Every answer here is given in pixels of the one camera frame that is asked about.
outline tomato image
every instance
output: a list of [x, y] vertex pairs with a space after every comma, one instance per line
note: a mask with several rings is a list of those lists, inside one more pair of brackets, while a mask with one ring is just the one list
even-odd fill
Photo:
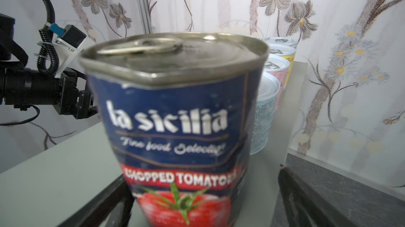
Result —
[[138, 197], [138, 203], [153, 227], [224, 227], [230, 216], [230, 198], [195, 193], [180, 193], [174, 183], [169, 191], [154, 191]]

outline shelf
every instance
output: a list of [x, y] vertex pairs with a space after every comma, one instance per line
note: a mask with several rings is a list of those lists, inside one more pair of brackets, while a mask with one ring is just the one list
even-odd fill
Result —
[[[287, 156], [306, 66], [294, 62], [269, 142], [250, 159], [246, 199], [235, 227], [270, 226], [279, 165]], [[57, 226], [119, 175], [103, 124], [98, 123], [0, 174], [0, 225]], [[148, 226], [137, 203], [128, 226]]]

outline light blue can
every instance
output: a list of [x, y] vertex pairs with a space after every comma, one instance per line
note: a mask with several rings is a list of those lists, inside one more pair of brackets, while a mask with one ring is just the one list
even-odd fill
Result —
[[267, 143], [275, 115], [280, 82], [269, 73], [263, 73], [259, 84], [250, 155], [261, 151]]

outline canned food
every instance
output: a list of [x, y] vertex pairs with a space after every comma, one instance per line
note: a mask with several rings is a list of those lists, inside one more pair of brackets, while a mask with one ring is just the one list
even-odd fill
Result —
[[263, 73], [257, 94], [250, 155], [258, 153], [267, 144], [279, 92], [282, 91], [278, 79], [269, 73]]
[[111, 147], [151, 226], [230, 226], [268, 46], [162, 33], [81, 54]]
[[270, 47], [271, 54], [281, 56], [282, 58], [284, 58], [290, 62], [290, 67], [287, 70], [287, 77], [286, 77], [286, 81], [285, 81], [284, 87], [283, 87], [283, 90], [285, 90], [287, 88], [288, 81], [290, 80], [290, 74], [291, 74], [292, 64], [294, 63], [296, 49], [293, 47], [288, 47], [288, 46], [278, 45], [278, 44], [269, 44], [269, 47]]
[[[269, 54], [263, 70], [275, 76], [280, 82], [280, 88], [283, 89], [289, 67], [290, 62], [287, 59], [284, 59], [281, 56]], [[282, 92], [283, 91], [280, 90], [277, 95], [276, 110], [278, 109]]]
[[297, 48], [298, 42], [294, 39], [288, 37], [268, 37], [262, 39], [262, 41], [266, 42], [267, 44], [279, 44], [285, 45], [289, 47]]

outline yellow can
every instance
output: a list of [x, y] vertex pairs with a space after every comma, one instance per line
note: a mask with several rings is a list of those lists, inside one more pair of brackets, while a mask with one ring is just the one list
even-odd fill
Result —
[[282, 58], [284, 58], [290, 62], [290, 67], [288, 68], [288, 71], [287, 71], [286, 81], [284, 82], [284, 87], [283, 87], [283, 90], [284, 90], [287, 88], [288, 81], [290, 80], [292, 64], [294, 63], [295, 53], [297, 50], [293, 47], [288, 47], [285, 45], [279, 45], [279, 44], [268, 44], [268, 45], [270, 47], [271, 54], [281, 56]]

